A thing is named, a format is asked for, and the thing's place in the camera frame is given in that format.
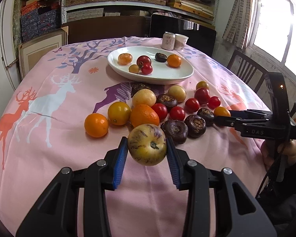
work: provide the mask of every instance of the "white oval plate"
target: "white oval plate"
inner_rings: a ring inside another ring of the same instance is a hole
[[[129,46],[119,48],[112,51],[108,55],[108,61],[111,68],[117,72],[117,74],[138,82],[144,82],[148,84],[159,85],[171,85],[184,81],[193,75],[194,69],[192,65],[184,58],[178,68],[171,68],[167,62],[158,62],[155,60],[155,54],[157,52],[163,53],[166,56],[173,54],[170,51],[145,46]],[[133,56],[133,61],[125,66],[118,64],[118,56],[121,53],[130,53]],[[132,64],[136,64],[137,58],[141,55],[146,55],[151,59],[153,71],[149,75],[143,75],[141,71],[139,74],[130,73],[128,68]]]

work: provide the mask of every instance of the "shelf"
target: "shelf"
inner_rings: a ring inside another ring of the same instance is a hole
[[[91,3],[84,3],[84,4],[77,4],[77,5],[67,6],[67,7],[65,7],[65,9],[66,9],[66,12],[69,12],[69,11],[84,9],[84,8],[89,8],[89,7],[122,6],[122,5],[148,7],[148,8],[161,9],[161,10],[165,10],[165,11],[172,11],[172,12],[183,14],[183,15],[186,15],[186,16],[198,19],[198,20],[202,20],[202,21],[207,22],[207,23],[212,23],[211,20],[208,20],[208,19],[203,18],[201,16],[198,16],[196,14],[190,13],[188,11],[183,11],[183,10],[172,8],[172,7],[169,7],[169,6],[163,6],[163,5],[152,4],[152,3],[144,3],[144,2],[129,2],[129,1],[91,2]]]

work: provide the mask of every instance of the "paper cup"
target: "paper cup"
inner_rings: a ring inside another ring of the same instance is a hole
[[[175,34],[174,50],[182,51],[187,40],[188,40],[187,36]]]

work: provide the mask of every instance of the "table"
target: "table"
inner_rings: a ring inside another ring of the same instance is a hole
[[[86,168],[128,136],[128,127],[110,126],[103,138],[90,138],[84,119],[92,112],[107,116],[115,101],[131,105],[134,82],[115,73],[107,55],[136,45],[160,48],[161,39],[124,37],[63,46],[43,56],[15,91],[0,120],[0,219],[12,234],[62,167]],[[187,98],[193,97],[197,82],[204,80],[222,106],[268,110],[244,82],[204,53],[186,46],[178,54],[195,69],[181,83]],[[158,86],[154,92],[168,88]],[[255,194],[265,174],[261,143],[240,137],[233,128],[208,127],[203,136],[188,139],[179,148],[206,168],[233,169]],[[187,191],[176,190],[166,160],[147,167],[128,155],[122,183],[116,191],[107,191],[106,198],[114,237],[182,234]],[[83,236],[81,197],[79,204],[78,232]]]

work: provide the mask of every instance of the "cable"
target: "cable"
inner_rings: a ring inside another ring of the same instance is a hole
[[[289,127],[288,127],[288,132],[287,132],[287,136],[286,136],[286,139],[285,139],[285,142],[284,142],[283,148],[281,149],[281,151],[280,151],[280,153],[279,153],[279,156],[274,160],[273,164],[270,166],[270,168],[267,170],[265,176],[263,177],[263,180],[262,180],[262,182],[261,182],[261,184],[260,184],[260,187],[259,187],[259,189],[258,189],[258,192],[257,192],[257,194],[256,194],[256,196],[255,196],[256,199],[258,198],[258,196],[259,196],[259,194],[260,194],[260,192],[261,192],[261,190],[262,190],[262,187],[263,187],[263,184],[264,184],[266,178],[269,176],[271,170],[275,167],[277,161],[281,158],[281,156],[282,156],[282,154],[283,154],[283,152],[284,152],[284,150],[285,150],[285,148],[286,148],[286,145],[287,145],[288,142],[289,142],[290,127],[291,127],[291,124],[290,124],[290,116],[289,116]]]

